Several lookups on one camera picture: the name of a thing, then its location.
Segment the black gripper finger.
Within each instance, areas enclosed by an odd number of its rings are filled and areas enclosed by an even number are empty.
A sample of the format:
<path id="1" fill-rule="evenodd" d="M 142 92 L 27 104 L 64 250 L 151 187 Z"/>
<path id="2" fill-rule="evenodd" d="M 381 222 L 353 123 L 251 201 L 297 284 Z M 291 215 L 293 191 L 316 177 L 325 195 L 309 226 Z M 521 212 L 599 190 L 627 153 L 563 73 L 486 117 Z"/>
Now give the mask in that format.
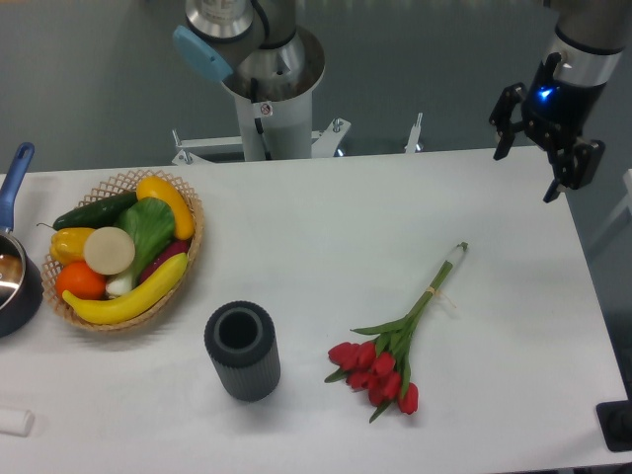
<path id="1" fill-rule="evenodd" d="M 496 129 L 498 137 L 493 158 L 502 160 L 506 158 L 514 145 L 515 136 L 524 130 L 523 121 L 512 121 L 514 109 L 526 98 L 526 86 L 515 83 L 506 87 L 496 102 L 489 116 L 489 124 Z"/>
<path id="2" fill-rule="evenodd" d="M 582 138 L 578 138 L 568 147 L 546 150 L 553 171 L 553 181 L 543 201 L 552 202 L 565 191 L 576 191 L 589 185 L 604 152 L 605 143 L 601 140 L 586 141 Z"/>

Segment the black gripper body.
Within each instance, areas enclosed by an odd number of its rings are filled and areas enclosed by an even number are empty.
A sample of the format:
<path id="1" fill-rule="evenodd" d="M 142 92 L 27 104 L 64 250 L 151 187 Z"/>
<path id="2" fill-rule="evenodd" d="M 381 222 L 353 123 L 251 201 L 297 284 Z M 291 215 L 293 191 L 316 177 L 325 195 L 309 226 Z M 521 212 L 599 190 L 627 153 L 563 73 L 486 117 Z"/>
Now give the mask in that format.
<path id="1" fill-rule="evenodd" d="M 521 104 L 525 135 L 547 152 L 572 150 L 605 87 L 583 87 L 556 79 L 554 72 L 561 64 L 562 54 L 550 53 L 539 65 Z"/>

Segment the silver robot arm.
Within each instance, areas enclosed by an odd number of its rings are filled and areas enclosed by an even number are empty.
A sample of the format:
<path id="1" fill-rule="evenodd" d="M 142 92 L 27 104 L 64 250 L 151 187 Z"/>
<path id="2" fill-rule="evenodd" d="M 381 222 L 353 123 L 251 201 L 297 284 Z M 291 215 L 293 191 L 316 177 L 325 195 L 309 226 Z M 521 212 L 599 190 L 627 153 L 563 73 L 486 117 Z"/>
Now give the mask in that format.
<path id="1" fill-rule="evenodd" d="M 489 123 L 498 143 L 494 159 L 508 156 L 522 132 L 543 150 L 553 180 L 543 200 L 593 180 L 605 151 L 598 139 L 586 139 L 584 126 L 608 83 L 631 34 L 629 1 L 543 1 L 558 13 L 550 42 L 530 86 L 506 87 Z"/>

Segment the robot base with pedestal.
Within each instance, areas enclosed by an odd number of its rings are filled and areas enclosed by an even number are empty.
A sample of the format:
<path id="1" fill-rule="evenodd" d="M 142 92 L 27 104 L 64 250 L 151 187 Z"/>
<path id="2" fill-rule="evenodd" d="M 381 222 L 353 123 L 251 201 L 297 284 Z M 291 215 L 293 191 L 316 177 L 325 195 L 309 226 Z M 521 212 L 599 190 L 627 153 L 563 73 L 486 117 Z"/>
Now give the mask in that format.
<path id="1" fill-rule="evenodd" d="M 234 100 L 248 161 L 312 155 L 312 95 L 325 71 L 293 1 L 189 1 L 173 33 L 179 55 Z"/>

